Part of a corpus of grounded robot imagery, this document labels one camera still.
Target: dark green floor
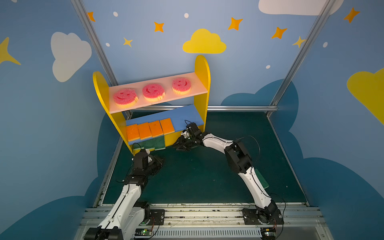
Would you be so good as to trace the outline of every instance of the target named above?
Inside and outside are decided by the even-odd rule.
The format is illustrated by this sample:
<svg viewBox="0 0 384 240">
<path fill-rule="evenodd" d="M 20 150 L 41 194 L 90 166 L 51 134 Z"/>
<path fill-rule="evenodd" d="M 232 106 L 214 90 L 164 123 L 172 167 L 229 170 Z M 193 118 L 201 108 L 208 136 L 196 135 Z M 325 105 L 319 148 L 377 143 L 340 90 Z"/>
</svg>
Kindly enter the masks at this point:
<svg viewBox="0 0 384 240">
<path fill-rule="evenodd" d="M 280 195 L 287 202 L 306 202 L 286 161 L 271 125 L 264 113 L 208 112 L 206 131 L 225 139 L 238 139 L 251 135 L 260 144 L 257 159 L 255 141 L 246 137 L 242 141 L 252 161 L 269 187 L 268 193 Z M 151 152 L 166 159 L 163 168 L 153 176 L 143 190 L 140 200 L 150 203 L 220 203 L 253 202 L 243 180 L 231 172 L 225 155 L 212 148 L 199 146 L 190 152 L 176 151 L 172 147 Z M 123 143 L 104 204 L 113 204 L 121 193 L 132 155 Z M 272 196 L 276 202 L 282 202 Z"/>
</svg>

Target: white cloud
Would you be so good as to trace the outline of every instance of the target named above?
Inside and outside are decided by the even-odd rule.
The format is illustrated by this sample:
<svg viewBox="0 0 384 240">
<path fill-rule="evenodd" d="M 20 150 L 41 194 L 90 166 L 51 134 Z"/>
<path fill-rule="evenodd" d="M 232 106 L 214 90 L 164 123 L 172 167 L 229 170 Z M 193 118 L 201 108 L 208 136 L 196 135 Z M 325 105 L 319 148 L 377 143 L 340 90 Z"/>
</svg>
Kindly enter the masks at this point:
<svg viewBox="0 0 384 240">
<path fill-rule="evenodd" d="M 51 38 L 51 49 L 55 61 L 53 75 L 59 82 L 70 79 L 91 57 L 91 45 L 76 34 L 56 32 Z"/>
<path fill-rule="evenodd" d="M 344 0 L 336 0 L 331 14 L 336 12 Z M 260 0 L 259 9 L 266 14 L 319 15 L 326 0 Z"/>
</svg>

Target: pink smiley sponge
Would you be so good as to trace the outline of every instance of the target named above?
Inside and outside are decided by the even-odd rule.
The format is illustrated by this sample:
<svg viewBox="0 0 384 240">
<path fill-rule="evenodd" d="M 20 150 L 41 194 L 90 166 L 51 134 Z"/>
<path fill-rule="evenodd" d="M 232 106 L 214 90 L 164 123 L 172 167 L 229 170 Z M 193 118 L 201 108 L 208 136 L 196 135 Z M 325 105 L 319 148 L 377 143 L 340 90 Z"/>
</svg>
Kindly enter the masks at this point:
<svg viewBox="0 0 384 240">
<path fill-rule="evenodd" d="M 176 78 L 172 81 L 172 90 L 180 95 L 189 93 L 191 87 L 191 81 L 187 78 Z"/>
<path fill-rule="evenodd" d="M 129 108 L 133 106 L 139 98 L 137 97 L 135 90 L 124 88 L 113 94 L 113 100 L 119 107 Z"/>
<path fill-rule="evenodd" d="M 165 94 L 166 92 L 164 91 L 164 88 L 157 83 L 148 84 L 143 87 L 143 96 L 150 102 L 160 101 L 165 96 Z"/>
</svg>

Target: wall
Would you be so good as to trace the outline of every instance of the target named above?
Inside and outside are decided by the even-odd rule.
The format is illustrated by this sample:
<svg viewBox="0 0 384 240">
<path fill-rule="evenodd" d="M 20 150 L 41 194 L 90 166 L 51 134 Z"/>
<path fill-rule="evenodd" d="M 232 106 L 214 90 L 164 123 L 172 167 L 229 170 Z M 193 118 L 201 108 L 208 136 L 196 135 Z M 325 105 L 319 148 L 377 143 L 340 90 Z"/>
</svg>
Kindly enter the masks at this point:
<svg viewBox="0 0 384 240">
<path fill-rule="evenodd" d="M 212 76 L 210 104 L 269 105 L 325 0 L 83 2 L 119 84 L 192 72 L 203 53 Z M 199 29 L 219 39 L 200 38 Z M 200 43 L 190 50 L 192 35 Z M 262 98 L 252 96 L 273 82 Z"/>
<path fill-rule="evenodd" d="M 0 29 L 0 239 L 72 239 L 119 137 L 103 68 L 69 0 L 1 1 Z"/>
<path fill-rule="evenodd" d="M 345 0 L 271 116 L 309 203 L 337 240 L 384 233 L 383 7 Z"/>
</svg>

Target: yellow star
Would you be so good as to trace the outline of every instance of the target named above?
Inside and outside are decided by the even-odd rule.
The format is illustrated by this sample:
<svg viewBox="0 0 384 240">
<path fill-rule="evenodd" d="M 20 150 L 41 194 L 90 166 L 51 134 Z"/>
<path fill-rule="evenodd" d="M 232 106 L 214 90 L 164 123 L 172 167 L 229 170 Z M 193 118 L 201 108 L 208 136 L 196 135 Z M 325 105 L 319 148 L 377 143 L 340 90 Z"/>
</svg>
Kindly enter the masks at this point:
<svg viewBox="0 0 384 240">
<path fill-rule="evenodd" d="M 125 38 L 124 38 L 124 40 L 125 40 L 125 43 L 123 44 L 123 45 L 129 45 L 131 48 L 132 48 L 132 46 L 131 46 L 131 42 L 132 42 L 132 40 L 126 40 Z"/>
<path fill-rule="evenodd" d="M 353 18 L 354 18 L 357 14 L 359 14 L 359 13 L 360 13 L 360 12 L 355 11 L 355 9 L 352 8 L 351 12 L 344 18 L 344 20 L 348 20 L 349 23 L 351 23 L 352 20 L 353 20 Z"/>
<path fill-rule="evenodd" d="M 13 63 L 16 63 L 18 65 L 21 65 L 16 59 L 14 59 L 11 55 L 8 53 L 8 43 L 9 38 L 6 38 L 1 44 L 0 44 L 0 63 L 4 61 L 10 61 Z"/>
<path fill-rule="evenodd" d="M 292 44 L 292 46 L 293 46 L 293 45 L 297 45 L 297 46 L 300 48 L 300 47 L 301 47 L 301 44 L 302 44 L 303 42 L 305 42 L 305 39 L 302 40 L 301 37 L 299 36 L 299 40 L 297 40 L 296 43 Z"/>
<path fill-rule="evenodd" d="M 285 30 L 287 30 L 287 28 L 285 28 L 285 29 L 276 28 L 276 33 L 271 38 L 280 38 L 281 39 Z"/>
<path fill-rule="evenodd" d="M 164 32 L 163 31 L 163 25 L 164 25 L 164 23 L 157 23 L 157 22 L 155 22 L 155 31 Z"/>
<path fill-rule="evenodd" d="M 93 12 L 88 13 L 89 20 L 95 22 L 95 19 L 93 18 Z"/>
<path fill-rule="evenodd" d="M 236 20 L 232 18 L 231 25 L 229 26 L 228 30 L 230 29 L 236 29 L 237 31 L 239 30 L 239 24 L 240 22 L 243 21 L 242 19 Z"/>
</svg>

